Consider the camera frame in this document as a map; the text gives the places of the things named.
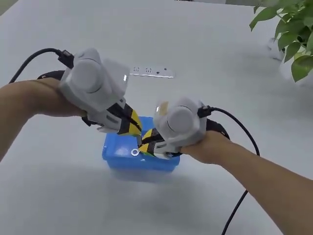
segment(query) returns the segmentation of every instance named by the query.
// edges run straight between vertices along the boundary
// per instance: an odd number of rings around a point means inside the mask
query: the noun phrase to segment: blue plastic box
[[[140,120],[142,135],[154,127],[152,117],[140,117]],[[112,169],[141,169],[165,172],[172,172],[180,161],[180,157],[166,160],[142,153],[134,157],[131,155],[131,150],[134,148],[138,148],[135,137],[107,134],[102,157]]]

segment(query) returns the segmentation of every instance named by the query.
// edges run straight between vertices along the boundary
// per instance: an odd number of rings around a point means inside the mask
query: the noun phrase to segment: metal washer
[[[138,155],[139,155],[139,150],[136,149],[136,148],[134,148],[134,149],[131,151],[131,155],[134,156],[134,157],[138,156]]]

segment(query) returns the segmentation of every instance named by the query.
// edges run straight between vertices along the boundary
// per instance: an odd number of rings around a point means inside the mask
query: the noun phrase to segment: green plant
[[[294,57],[292,76],[299,81],[313,69],[313,0],[278,0],[258,13],[249,25],[251,31],[259,21],[274,17],[280,18],[275,32],[279,50],[287,47],[285,62]]]

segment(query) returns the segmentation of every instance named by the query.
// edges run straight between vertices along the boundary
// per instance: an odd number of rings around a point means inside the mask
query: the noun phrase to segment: electrical outlet
[[[167,67],[147,67],[147,66],[135,66],[130,73],[131,76],[141,77],[162,77],[162,78],[174,78],[175,74]]]

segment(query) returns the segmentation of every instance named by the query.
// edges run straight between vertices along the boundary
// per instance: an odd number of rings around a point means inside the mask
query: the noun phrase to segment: white pot
[[[285,63],[284,61],[285,61],[285,58],[283,59],[282,63],[279,66],[279,72],[285,79],[294,81],[292,72],[291,72],[291,65],[294,62],[294,57]],[[297,81],[296,85],[301,86],[301,87],[313,88],[313,70],[309,72],[308,76]]]
[[[294,62],[294,57],[291,58],[289,61],[284,63],[285,61],[285,54],[282,51],[279,51],[278,49],[278,40],[274,40],[274,38],[271,38],[268,41],[267,44],[267,49],[268,49],[268,56],[273,59],[277,59],[282,61],[280,66],[279,66],[279,72],[281,75],[287,79],[294,81],[292,72],[291,72],[291,65]],[[301,87],[310,87],[313,88],[313,71],[311,71],[308,76],[302,78],[300,81],[296,82],[296,85],[301,86]]]
[[[278,40],[271,38],[267,43],[268,56],[270,58],[282,61],[285,54],[278,49]]]

